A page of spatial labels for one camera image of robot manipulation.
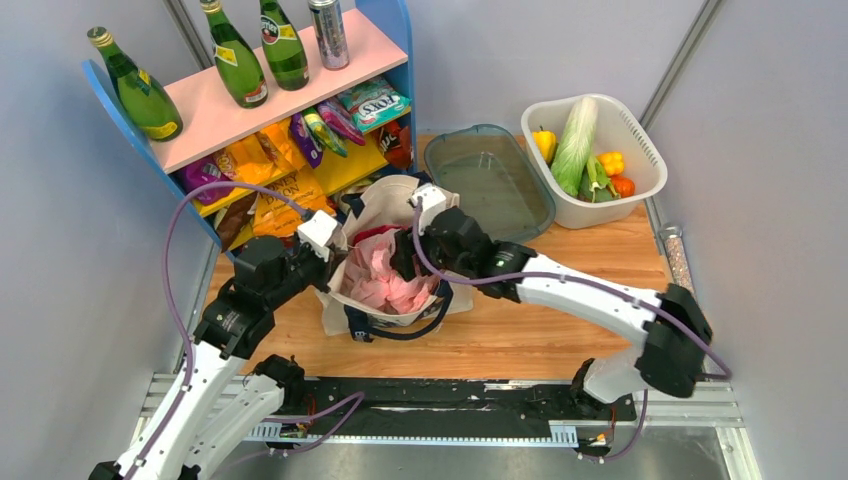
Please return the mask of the pink plastic grocery bag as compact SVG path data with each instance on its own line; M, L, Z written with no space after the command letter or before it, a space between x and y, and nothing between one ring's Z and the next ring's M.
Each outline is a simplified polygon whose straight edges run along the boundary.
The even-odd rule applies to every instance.
M341 293L383 313L410 314L428 305L439 280L424 275L406 282L390 267L394 233L377 235L351 247Z

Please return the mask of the cream canvas tote bag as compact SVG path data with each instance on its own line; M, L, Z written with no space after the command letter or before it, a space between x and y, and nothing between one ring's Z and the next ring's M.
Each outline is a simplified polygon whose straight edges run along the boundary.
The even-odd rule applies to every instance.
M318 291L326 335L355 341L409 341L438 329L449 314L473 308L472 288L450 283L422 266L409 237L410 201L429 176L390 175L361 193L341 197L344 260Z

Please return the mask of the red hand cooked chips bag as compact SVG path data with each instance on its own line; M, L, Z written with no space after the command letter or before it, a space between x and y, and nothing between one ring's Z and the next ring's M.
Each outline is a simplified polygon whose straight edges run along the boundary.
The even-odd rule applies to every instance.
M393 233L394 231L401 230L401 229L402 229L402 227L398 226L398 225L381 225L381 226L372 227L372 228L369 228L369 229L366 229L366 230L362 230L362 231L360 231L360 232L358 232L354 235L351 246L355 247L360 242L362 242L366 239L369 239L371 237L374 237L374 236L377 236L377 235L382 235L384 233Z

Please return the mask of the teal transparent plastic tray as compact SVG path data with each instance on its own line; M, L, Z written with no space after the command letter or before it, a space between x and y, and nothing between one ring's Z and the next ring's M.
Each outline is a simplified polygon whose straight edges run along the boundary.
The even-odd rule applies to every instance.
M493 124L441 134L424 150L436 185L494 240L525 243L553 223L555 206L540 175L506 129Z

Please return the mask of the purple candy packet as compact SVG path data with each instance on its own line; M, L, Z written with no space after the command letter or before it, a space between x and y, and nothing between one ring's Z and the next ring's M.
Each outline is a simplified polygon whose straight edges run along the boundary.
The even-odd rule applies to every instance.
M302 113L290 117L289 132L308 164L312 168L318 167L323 160L323 148L313 138Z

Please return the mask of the red dark snack bag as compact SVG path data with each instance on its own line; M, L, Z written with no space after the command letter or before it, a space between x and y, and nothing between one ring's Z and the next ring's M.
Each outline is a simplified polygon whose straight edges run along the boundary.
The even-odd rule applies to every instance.
M407 169L412 164L410 128L397 120L384 124L373 132L375 142L384 159L393 167Z

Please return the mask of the blue pink snack shelf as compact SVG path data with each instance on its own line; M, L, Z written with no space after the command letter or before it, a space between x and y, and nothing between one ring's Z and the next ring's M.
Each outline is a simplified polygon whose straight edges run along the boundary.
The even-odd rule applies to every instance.
M325 69L320 60L314 29L300 35L310 64L310 80L297 91L277 85L268 89L259 107L244 109L226 92L217 71L205 69L166 86L184 120L175 139L149 142L132 124L104 69L93 60L82 68L96 97L130 144L138 162L145 162L178 199L184 191L172 175L181 168L249 134L377 76L384 76L397 91L414 98L412 28L404 1L358 1L344 12L343 25L350 63L340 70Z

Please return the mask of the colourful striped candy packet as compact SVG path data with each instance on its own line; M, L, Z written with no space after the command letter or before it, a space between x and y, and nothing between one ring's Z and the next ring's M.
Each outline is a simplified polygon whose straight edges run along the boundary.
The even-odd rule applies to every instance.
M312 136L325 148L342 158L348 156L347 149L314 107L301 112Z

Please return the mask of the yellow bell pepper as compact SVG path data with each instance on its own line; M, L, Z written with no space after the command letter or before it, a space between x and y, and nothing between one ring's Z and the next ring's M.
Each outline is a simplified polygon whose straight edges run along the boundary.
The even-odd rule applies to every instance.
M547 165L551 165L558 148L558 139L554 132L541 129L532 132L532 137L537 149Z

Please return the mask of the green leafy vegetable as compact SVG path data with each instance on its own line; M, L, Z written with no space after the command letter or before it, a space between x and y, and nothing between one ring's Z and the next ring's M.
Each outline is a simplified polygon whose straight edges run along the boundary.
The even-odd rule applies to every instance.
M603 203L620 198L619 192L596 157L590 157L583 171L578 199L587 203Z

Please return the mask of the green glass bottle middle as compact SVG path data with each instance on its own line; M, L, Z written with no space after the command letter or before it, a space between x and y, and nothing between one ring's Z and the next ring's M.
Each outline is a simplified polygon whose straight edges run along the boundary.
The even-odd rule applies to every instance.
M200 0L213 42L218 74L232 99L242 108L262 105L268 86L253 50L230 22L218 0Z

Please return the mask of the green glass bottle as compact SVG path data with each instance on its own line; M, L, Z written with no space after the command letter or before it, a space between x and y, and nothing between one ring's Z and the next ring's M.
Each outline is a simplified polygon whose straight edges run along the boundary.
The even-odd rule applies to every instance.
M262 105L268 86L253 50L230 22L218 0L200 0L213 42L218 74L232 99L242 108Z
M260 1L262 48L280 88L295 91L309 81L308 60L300 37L276 0Z
M183 119L158 80L140 68L105 27L92 27L86 36L100 53L113 89L132 123L150 140L166 142L176 138L183 130Z

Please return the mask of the white plastic basket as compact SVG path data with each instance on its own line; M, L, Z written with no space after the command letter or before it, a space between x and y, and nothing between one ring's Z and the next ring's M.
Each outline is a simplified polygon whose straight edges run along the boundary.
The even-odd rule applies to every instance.
M598 107L593 152L619 152L623 155L623 176L635 184L635 192L628 198L587 203L566 194L556 184L532 138L532 133L540 127L562 134L567 117L572 107L582 99L581 96L532 104L524 110L520 119L527 155L553 198L554 221L569 229L582 229L626 218L640 202L660 192L668 178L664 160L632 112L613 97L597 93L590 93L588 97Z

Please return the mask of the glass tube of beads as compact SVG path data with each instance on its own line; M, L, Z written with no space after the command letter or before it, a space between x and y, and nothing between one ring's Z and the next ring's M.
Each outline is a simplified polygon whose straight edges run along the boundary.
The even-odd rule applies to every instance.
M682 229L677 225L666 224L659 231L659 238L664 247L671 280L695 294Z

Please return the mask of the silver drink can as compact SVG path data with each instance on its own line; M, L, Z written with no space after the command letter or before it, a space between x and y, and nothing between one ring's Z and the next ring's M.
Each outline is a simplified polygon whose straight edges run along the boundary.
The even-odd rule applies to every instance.
M322 64L340 70L350 62L339 0L308 0Z

